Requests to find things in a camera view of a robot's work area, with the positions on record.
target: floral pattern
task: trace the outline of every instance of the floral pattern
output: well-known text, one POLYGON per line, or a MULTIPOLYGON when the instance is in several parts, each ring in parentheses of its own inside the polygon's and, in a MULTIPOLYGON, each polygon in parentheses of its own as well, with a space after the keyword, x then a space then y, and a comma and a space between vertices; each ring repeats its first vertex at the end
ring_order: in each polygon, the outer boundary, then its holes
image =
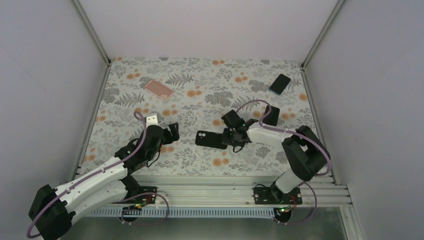
MULTIPOLYGON (((179 123, 180 139, 162 146, 160 158, 134 175, 169 176, 279 176, 288 167, 282 148, 250 143, 238 152, 195 145, 199 130, 222 133, 221 116, 241 104, 262 99, 280 108, 278 126, 301 125, 315 130, 299 64, 294 61, 118 57, 111 67, 81 166, 85 174, 107 161, 131 139, 145 117, 156 113, 161 127, 179 123), (291 78, 282 95, 268 90, 279 74, 291 78), (173 89, 163 100, 145 90, 156 80, 173 89)), ((259 119, 265 105, 255 102, 240 111, 244 120, 259 119)))

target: cable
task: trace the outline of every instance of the cable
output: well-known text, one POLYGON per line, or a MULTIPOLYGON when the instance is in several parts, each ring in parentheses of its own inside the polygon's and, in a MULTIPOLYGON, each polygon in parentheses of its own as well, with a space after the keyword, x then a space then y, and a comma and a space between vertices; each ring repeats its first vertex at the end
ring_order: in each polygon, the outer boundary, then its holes
MULTIPOLYGON (((146 127, 146 121, 145 118, 143 117, 143 115, 141 114, 141 112, 139 111, 135 111, 134 112, 134 117, 139 120, 142 121, 143 123, 143 137, 141 138, 140 144, 135 148, 135 150, 133 152, 131 152, 128 156, 126 156, 124 159, 122 159, 121 161, 115 162, 107 167, 105 167, 103 170, 107 171, 108 169, 111 169, 125 161, 127 161, 128 159, 130 159, 132 156, 134 156, 134 154, 136 154, 136 152, 142 147, 145 139, 146 139, 146 131, 147 131, 147 127, 146 127)), ((88 179, 96 176, 99 173, 103 173, 102 170, 98 170, 96 172, 91 173, 90 175, 84 176, 82 177, 81 180, 77 181, 76 183, 74 183, 73 185, 71 185, 69 187, 69 190, 64 190, 62 193, 60 193, 59 195, 57 195, 55 198, 53 198, 53 200, 51 200, 49 203, 47 203, 42 209, 41 211, 37 214, 37 216, 35 216, 34 220, 31 222, 31 224, 28 227, 28 230, 26 231, 26 237, 29 239, 34 239, 37 238, 39 236, 41 236, 41 233, 35 234, 35 235, 31 235, 31 231, 33 230, 34 226, 36 225, 37 221, 40 219, 40 217, 46 212, 47 209, 50 208, 50 206, 53 205, 53 203, 55 203, 57 200, 59 200, 61 197, 63 197, 65 194, 68 194, 71 192, 71 190, 75 189, 78 185, 82 184, 83 182, 87 181, 88 179)))
POLYGON ((158 159, 159 159, 159 156, 161 155, 161 150, 159 150, 159 152, 158 152, 158 154, 157 154, 157 157, 156 157, 156 159, 152 162, 152 163, 150 163, 150 165, 149 165, 149 161, 147 161, 147 163, 146 163, 146 167, 147 168, 150 168, 150 166, 152 165, 152 164, 154 164, 158 159))
POLYGON ((165 197, 164 196, 162 196, 162 195, 160 195, 159 193, 156 193, 156 192, 145 192, 145 193, 140 193, 140 194, 137 194, 137 195, 135 195, 135 196, 131 196, 131 197, 129 197, 129 198, 127 198, 127 199, 124 199, 124 200, 121 200, 121 201, 117 201, 116 203, 118 204, 121 204, 121 203, 124 203, 124 202, 126 202, 126 201, 129 201, 129 200, 132 200, 132 199, 134 199, 134 198, 138 198, 138 197, 141 197, 141 196, 145 196, 145 195, 156 195, 156 196, 159 196, 161 199, 163 199, 163 201, 165 202, 165 204, 166 204, 166 213, 165 213, 165 217, 163 217, 162 218, 162 220, 160 220, 160 221, 158 221, 158 222, 155 222, 155 223, 131 223, 131 222, 128 222, 128 221, 125 221, 124 220, 124 215, 126 214, 126 213, 128 213, 128 212, 130 212, 130 211, 140 211, 140 210, 138 210, 138 209, 127 209, 127 210, 125 210, 125 211, 123 211, 122 213, 121 213, 121 216, 120 216, 120 219, 121 219, 121 221, 122 221, 122 223, 127 223, 127 224, 129 224, 129 225, 136 225, 136 226, 155 226, 155 225, 159 225, 159 224, 161 224, 161 223, 163 223, 167 218, 168 218, 168 216, 169 216, 169 214, 170 214, 170 205, 169 205, 169 203, 168 203, 168 201, 165 199, 165 197))
MULTIPOLYGON (((318 201, 317 201, 317 194, 315 193, 315 191, 314 191, 314 189, 311 187, 311 185, 309 185, 309 183, 307 183, 307 182, 303 182, 303 184, 306 184, 309 188, 310 188, 310 190, 312 191, 312 193, 313 193, 313 198, 314 198, 314 200, 315 200, 315 205, 313 206, 313 209, 312 209, 312 212, 309 214, 309 216, 307 216, 307 218, 305 218, 305 219, 303 219, 303 220, 301 220, 301 221, 297 221, 297 222, 293 222, 293 223, 291 223, 291 222, 283 222, 283 224, 284 225, 288 225, 288 226, 293 226, 293 225, 298 225, 298 224, 303 224, 303 223, 306 223, 307 221, 309 221, 309 220, 311 220, 312 219, 312 216, 317 212, 317 210, 318 210, 318 201)), ((274 219, 274 221, 276 221, 277 222, 277 224, 280 224, 280 222, 275 218, 275 217, 273 217, 273 219, 274 219)))
POLYGON ((296 206, 298 205, 296 203, 296 198, 294 196, 290 196, 290 198, 291 198, 291 200, 293 200, 293 209, 292 210, 295 210, 296 209, 296 206))
POLYGON ((236 146, 233 146, 232 147, 232 151, 233 151, 233 153, 238 153, 238 152, 240 152, 243 148, 244 148, 245 146, 243 145, 239 150, 237 150, 236 151, 236 146))
POLYGON ((152 195, 147 195, 146 196, 146 204, 145 204, 145 206, 150 203, 150 200, 151 199, 152 199, 152 195))
POLYGON ((288 129, 282 129, 282 128, 279 128, 279 127, 274 127, 274 126, 271 126, 271 125, 264 124, 262 122, 264 120, 264 118, 268 117, 268 115, 271 113, 271 105, 267 101, 260 100, 260 99, 248 101, 248 102, 244 103, 243 105, 241 105, 241 107, 239 107, 235 112, 237 113, 247 104, 254 103, 254 102, 262 102, 262 103, 265 103, 266 105, 268 105, 268 107, 269 107, 268 112, 266 112, 261 118, 259 118, 259 126, 263 127, 264 129, 268 129, 268 130, 272 130, 272 131, 276 131, 276 132, 280 132, 280 133, 292 134, 292 135, 298 136, 298 137, 305 139, 306 141, 310 142, 315 148, 317 148, 322 153, 322 155, 324 155, 325 160, 327 161, 327 171, 325 171, 324 173, 318 173, 318 174, 316 174, 316 176, 323 176, 323 175, 328 174, 331 171, 331 162, 330 162, 330 158, 329 158, 328 154, 314 140, 310 139, 309 137, 307 137, 303 134, 297 133, 295 131, 291 131, 291 130, 288 130, 288 129))
MULTIPOLYGON (((267 106, 268 106, 268 112, 266 112, 261 118, 259 118, 259 126, 261 126, 261 127, 263 127, 264 129, 268 129, 268 130, 271 130, 271 131, 276 131, 276 132, 280 132, 280 133, 288 133, 288 134, 292 134, 292 135, 295 135, 295 136, 298 136, 298 137, 300 137, 300 138, 302 138, 302 139, 305 139, 306 141, 308 141, 308 142, 310 142, 314 147, 316 147, 321 153, 322 153, 322 155, 324 155, 324 157, 325 157, 325 160, 327 161, 327 171, 325 171, 324 173, 319 173, 319 174, 316 174, 316 176, 323 176, 323 175, 326 175, 326 174, 328 174, 330 171, 331 171, 331 162, 330 162, 330 157, 328 156, 328 154, 327 154, 327 152, 318 144, 318 143, 316 143, 315 141, 313 141, 312 139, 310 139, 309 137, 307 137, 307 136, 305 136, 305 135, 303 135, 303 134, 300 134, 300 133, 298 133, 298 132, 295 132, 295 131, 291 131, 291 130, 288 130, 288 129, 282 129, 282 128, 278 128, 278 127, 274 127, 274 126, 270 126, 270 125, 267 125, 267 124, 264 124, 262 121, 264 120, 264 118, 266 118, 266 117, 268 117, 268 115, 271 113, 271 105, 267 102, 267 101, 264 101, 264 100, 260 100, 260 99, 255 99, 255 100, 251 100, 251 101, 248 101, 248 102, 246 102, 246 103, 244 103, 243 105, 241 105, 235 112, 237 113, 238 111, 240 111, 244 106, 246 106, 246 105, 248 105, 248 104, 250 104, 250 103, 254 103, 254 102, 261 102, 261 103, 265 103, 267 106)), ((307 182, 302 182, 301 184, 299 184, 299 186, 301 186, 302 184, 306 184, 311 190, 312 190, 312 193, 313 193, 313 197, 314 197, 314 199, 315 199, 315 206, 313 207, 313 210, 312 210, 312 212, 311 212, 311 214, 307 217, 307 218, 305 218, 305 219, 303 219, 302 221, 299 221, 299 222, 295 222, 295 223, 284 223, 284 225, 297 225, 297 224, 302 224, 302 223, 305 223, 305 222, 307 222, 307 221, 309 221, 310 219, 311 219, 311 217, 315 214, 315 212, 317 211, 317 206, 318 206, 318 203, 317 203, 317 195, 316 195, 316 193, 315 193, 315 191, 314 191, 314 189, 311 187, 311 185, 309 185, 307 182)))

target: pink phone case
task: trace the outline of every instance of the pink phone case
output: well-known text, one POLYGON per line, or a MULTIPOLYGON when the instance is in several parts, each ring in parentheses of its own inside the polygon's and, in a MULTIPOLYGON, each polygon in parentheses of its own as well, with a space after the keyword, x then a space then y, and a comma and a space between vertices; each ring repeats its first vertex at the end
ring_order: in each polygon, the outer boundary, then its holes
POLYGON ((162 83, 154 79, 151 80, 149 83, 147 83, 147 85, 145 86, 145 89, 154 93, 155 95, 157 95, 159 98, 163 100, 169 99, 171 95, 174 93, 174 91, 171 88, 163 85, 162 83))

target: smartphone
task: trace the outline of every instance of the smartphone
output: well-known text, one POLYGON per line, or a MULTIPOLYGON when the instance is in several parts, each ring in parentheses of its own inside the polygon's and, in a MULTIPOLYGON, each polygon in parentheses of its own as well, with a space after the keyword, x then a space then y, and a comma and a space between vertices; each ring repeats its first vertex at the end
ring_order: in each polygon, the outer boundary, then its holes
POLYGON ((287 87, 287 85, 289 85, 290 81, 290 77, 280 74, 277 79, 271 84, 269 90, 273 93, 280 95, 287 87))
POLYGON ((167 100, 168 98, 170 98, 171 95, 174 93, 174 91, 171 88, 163 85, 162 83, 154 79, 148 82, 144 88, 164 100, 167 100))

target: red wire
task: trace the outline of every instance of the red wire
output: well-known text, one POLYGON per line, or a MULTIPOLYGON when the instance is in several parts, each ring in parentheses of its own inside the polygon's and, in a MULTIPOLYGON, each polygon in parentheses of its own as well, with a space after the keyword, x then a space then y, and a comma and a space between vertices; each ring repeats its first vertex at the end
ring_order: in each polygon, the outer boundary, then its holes
POLYGON ((296 203, 296 198, 294 196, 290 196, 290 197, 291 197, 291 200, 293 200, 294 206, 292 210, 294 210, 298 204, 296 203))
POLYGON ((151 195, 147 195, 147 196, 146 196, 146 205, 150 203, 150 200, 151 200, 151 199, 152 199, 152 198, 151 198, 151 195))

